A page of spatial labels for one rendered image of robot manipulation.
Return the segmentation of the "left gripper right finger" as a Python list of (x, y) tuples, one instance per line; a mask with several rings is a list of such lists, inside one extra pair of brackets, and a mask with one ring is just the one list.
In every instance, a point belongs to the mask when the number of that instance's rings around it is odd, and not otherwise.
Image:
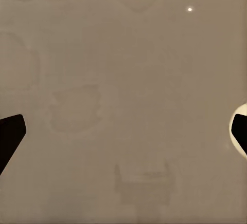
[(231, 132), (247, 155), (247, 116), (236, 114)]

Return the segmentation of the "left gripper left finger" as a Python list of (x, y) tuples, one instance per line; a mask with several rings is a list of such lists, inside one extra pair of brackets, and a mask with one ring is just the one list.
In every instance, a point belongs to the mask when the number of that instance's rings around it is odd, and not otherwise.
[(0, 174), (26, 134), (21, 114), (0, 120)]

